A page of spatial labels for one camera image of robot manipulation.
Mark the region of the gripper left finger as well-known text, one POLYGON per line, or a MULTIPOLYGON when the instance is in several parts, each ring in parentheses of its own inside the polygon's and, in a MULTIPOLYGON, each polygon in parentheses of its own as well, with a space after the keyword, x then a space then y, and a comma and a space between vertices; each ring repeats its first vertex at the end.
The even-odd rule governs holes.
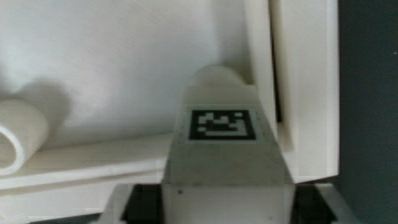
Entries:
POLYGON ((120 184, 97 224, 164 224, 159 184, 120 184))

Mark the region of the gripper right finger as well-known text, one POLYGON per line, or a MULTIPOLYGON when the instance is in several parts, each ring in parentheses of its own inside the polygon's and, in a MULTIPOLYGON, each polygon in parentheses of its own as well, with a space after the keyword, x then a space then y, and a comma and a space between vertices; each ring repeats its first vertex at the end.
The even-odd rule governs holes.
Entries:
POLYGON ((292 224, 363 224, 331 183, 297 185, 292 224))

